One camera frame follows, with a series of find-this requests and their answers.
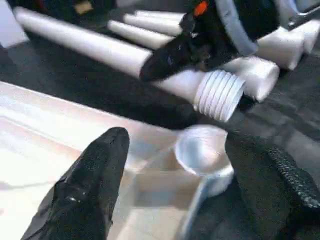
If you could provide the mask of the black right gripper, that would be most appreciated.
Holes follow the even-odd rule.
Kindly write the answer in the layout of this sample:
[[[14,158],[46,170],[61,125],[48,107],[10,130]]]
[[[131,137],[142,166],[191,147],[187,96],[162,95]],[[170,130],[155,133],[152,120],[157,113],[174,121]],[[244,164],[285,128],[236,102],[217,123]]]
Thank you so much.
[[[183,33],[198,33],[217,42],[224,29],[214,0],[191,0],[189,10],[179,26]],[[190,35],[180,34],[155,50],[143,63],[139,79],[153,82],[170,77],[189,65],[195,54],[194,66],[208,72],[223,64],[223,49],[208,43],[196,42]]]

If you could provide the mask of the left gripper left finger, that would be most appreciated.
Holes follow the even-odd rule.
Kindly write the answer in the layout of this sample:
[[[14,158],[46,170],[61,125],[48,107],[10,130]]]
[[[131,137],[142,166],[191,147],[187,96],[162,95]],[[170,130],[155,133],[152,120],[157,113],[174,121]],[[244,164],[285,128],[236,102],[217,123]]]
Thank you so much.
[[[24,240],[105,240],[128,156],[123,127],[93,140],[52,186],[24,232]]]

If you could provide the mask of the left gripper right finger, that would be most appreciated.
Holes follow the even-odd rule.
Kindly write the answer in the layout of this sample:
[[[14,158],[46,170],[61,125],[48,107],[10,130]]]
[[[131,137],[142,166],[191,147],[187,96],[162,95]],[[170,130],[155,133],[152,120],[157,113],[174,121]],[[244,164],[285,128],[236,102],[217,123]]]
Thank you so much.
[[[319,225],[320,190],[282,148],[265,146],[264,218],[268,225]]]

